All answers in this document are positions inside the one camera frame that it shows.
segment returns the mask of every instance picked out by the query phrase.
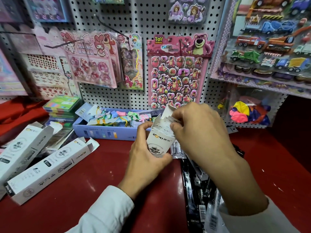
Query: toy vehicle set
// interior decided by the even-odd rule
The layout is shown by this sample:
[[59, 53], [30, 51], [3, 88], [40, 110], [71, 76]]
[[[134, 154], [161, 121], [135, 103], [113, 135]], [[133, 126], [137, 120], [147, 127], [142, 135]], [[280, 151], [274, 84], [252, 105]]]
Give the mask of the toy vehicle set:
[[221, 61], [311, 78], [311, 0], [238, 0]]

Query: cardboard box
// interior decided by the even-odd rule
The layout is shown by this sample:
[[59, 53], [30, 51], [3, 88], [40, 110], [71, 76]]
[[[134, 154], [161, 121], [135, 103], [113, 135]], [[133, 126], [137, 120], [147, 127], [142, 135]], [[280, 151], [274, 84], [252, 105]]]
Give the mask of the cardboard box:
[[4, 182], [24, 171], [52, 137], [52, 126], [41, 127], [38, 122], [26, 126], [0, 155], [0, 199], [6, 193]]
[[151, 127], [147, 144], [151, 154], [156, 157], [162, 157], [176, 140], [170, 128], [172, 122], [180, 123], [179, 120], [171, 116], [175, 109], [173, 106], [167, 105], [163, 115], [158, 115]]
[[51, 184], [99, 146], [92, 138], [77, 138], [37, 164], [7, 181], [4, 186], [12, 200], [21, 205]]

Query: white sleeve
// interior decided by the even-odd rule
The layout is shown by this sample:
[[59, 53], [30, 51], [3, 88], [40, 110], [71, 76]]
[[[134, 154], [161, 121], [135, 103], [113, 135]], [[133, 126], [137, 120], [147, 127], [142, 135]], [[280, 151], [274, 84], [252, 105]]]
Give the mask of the white sleeve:
[[251, 216], [231, 216], [225, 204], [219, 206], [219, 213], [230, 233], [295, 233], [299, 232], [281, 210], [269, 200], [268, 208]]
[[119, 188], [110, 185], [80, 218], [78, 225], [67, 232], [120, 232], [133, 208], [131, 198]]

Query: pegboard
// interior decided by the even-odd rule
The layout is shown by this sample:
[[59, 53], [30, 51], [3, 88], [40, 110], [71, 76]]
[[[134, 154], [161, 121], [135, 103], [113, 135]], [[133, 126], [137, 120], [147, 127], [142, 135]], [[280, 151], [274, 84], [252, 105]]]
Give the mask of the pegboard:
[[[121, 33], [138, 33], [143, 38], [144, 52], [144, 91], [126, 90], [117, 87], [110, 89], [87, 83], [79, 83], [81, 95], [85, 102], [98, 104], [103, 107], [144, 109], [148, 105], [148, 61], [147, 40], [152, 39], [155, 34], [169, 35], [194, 35], [195, 33], [208, 33], [208, 39], [215, 41], [219, 29], [225, 0], [209, 0], [207, 20], [203, 26], [178, 25], [168, 22], [169, 0], [125, 0], [125, 5], [96, 4], [91, 0], [69, 0], [72, 10], [73, 22], [71, 23], [43, 23], [42, 26], [49, 29], [57, 26], [60, 30], [82, 30], [82, 31], [109, 31], [99, 23], [94, 14], [98, 15], [102, 22], [113, 27]], [[8, 39], [3, 37], [8, 48]], [[200, 103], [207, 103], [212, 108], [217, 108], [218, 103], [225, 97], [227, 83], [209, 79], [205, 75]], [[275, 103], [281, 105], [286, 95], [280, 94]], [[235, 124], [227, 122], [227, 125], [237, 127], [262, 128], [261, 125]]]

